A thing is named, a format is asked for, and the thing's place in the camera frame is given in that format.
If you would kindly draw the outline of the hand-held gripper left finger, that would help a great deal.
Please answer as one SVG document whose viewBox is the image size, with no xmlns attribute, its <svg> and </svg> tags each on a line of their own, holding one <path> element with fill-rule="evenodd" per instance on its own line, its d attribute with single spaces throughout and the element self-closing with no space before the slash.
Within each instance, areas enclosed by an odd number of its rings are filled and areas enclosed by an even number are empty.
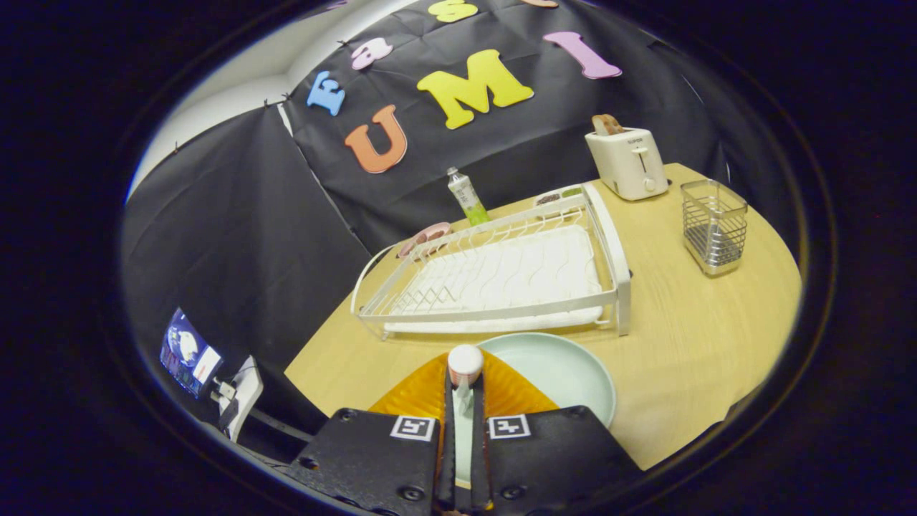
<svg viewBox="0 0 917 516">
<path fill-rule="evenodd" d="M 351 510 L 451 510 L 456 458 L 447 362 L 446 355 L 429 360 L 368 409 L 338 409 L 292 461 L 291 478 Z"/>
</svg>

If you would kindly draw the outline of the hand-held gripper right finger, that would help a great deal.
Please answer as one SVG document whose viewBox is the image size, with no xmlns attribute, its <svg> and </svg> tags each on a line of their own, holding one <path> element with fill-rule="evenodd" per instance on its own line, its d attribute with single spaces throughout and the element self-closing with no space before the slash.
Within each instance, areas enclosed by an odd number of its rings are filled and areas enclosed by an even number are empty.
<svg viewBox="0 0 917 516">
<path fill-rule="evenodd" d="M 592 512 L 642 471 L 592 409 L 560 407 L 504 360 L 484 352 L 472 386 L 469 484 L 476 515 Z"/>
</svg>

